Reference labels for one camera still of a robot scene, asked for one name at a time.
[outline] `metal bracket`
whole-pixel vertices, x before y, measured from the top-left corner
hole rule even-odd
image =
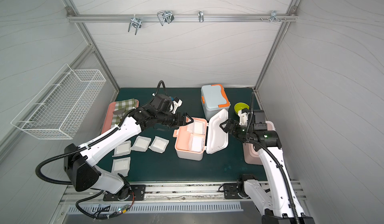
[[[74,10],[72,9],[72,7],[65,7],[65,10],[67,11],[67,17],[74,16]]]
[[[297,6],[292,6],[289,10],[290,15],[297,15]]]
[[[236,183],[224,183],[224,198],[225,199],[247,199],[247,197],[241,197]]]
[[[135,201],[144,200],[146,185],[131,185],[131,188],[135,196]],[[132,198],[132,195],[130,195],[125,201],[132,201]],[[118,197],[115,194],[106,192],[103,201],[118,201]]]
[[[168,24],[170,24],[175,17],[173,16],[173,13],[171,10],[162,10],[157,13],[157,18],[160,21],[160,24],[163,26],[164,23],[167,21]]]
[[[137,34],[137,30],[139,28],[141,28],[141,20],[136,18],[136,17],[131,18],[131,22],[129,23],[129,27],[128,27],[128,32],[129,32],[129,30],[131,29],[132,26],[134,28],[136,28],[136,30],[135,30],[135,35],[136,35]]]
[[[203,22],[204,21],[204,13],[203,13],[203,11],[199,10],[198,14],[199,14],[199,22]]]
[[[278,18],[276,17],[276,14],[277,14],[277,13],[276,13],[275,10],[272,11],[272,13],[271,13],[271,17],[268,18],[269,22],[274,22],[274,21],[280,22],[280,21],[281,21],[281,19],[278,19]]]

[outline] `white box lid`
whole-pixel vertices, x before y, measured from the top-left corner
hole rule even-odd
[[[228,146],[228,133],[225,133],[220,128],[220,124],[227,119],[228,111],[226,109],[222,109],[209,120],[207,146],[205,149],[207,154],[213,154]]]

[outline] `pink container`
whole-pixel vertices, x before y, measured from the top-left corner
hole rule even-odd
[[[271,121],[265,121],[268,131],[275,131],[275,126]],[[248,164],[262,165],[262,160],[257,151],[253,149],[251,143],[243,143],[244,160]]]
[[[173,137],[176,137],[175,149],[178,157],[200,161],[204,151],[207,154],[213,154],[228,146],[228,133],[220,128],[220,123],[228,119],[226,109],[216,113],[209,122],[203,118],[192,118],[195,120],[193,123],[181,126],[173,132]]]

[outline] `checkered towel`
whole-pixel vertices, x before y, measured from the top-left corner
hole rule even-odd
[[[133,109],[134,107],[136,107],[136,101],[133,98],[116,102],[115,111],[120,110],[121,108],[125,108],[125,112],[120,115],[113,115],[111,128],[113,128],[115,124],[118,124],[120,122],[121,115],[124,115],[127,111]]]

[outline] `green bowl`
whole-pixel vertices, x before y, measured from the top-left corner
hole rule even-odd
[[[243,110],[244,108],[249,109],[249,106],[247,104],[245,104],[244,102],[236,103],[236,105],[234,106],[236,115],[240,110]]]

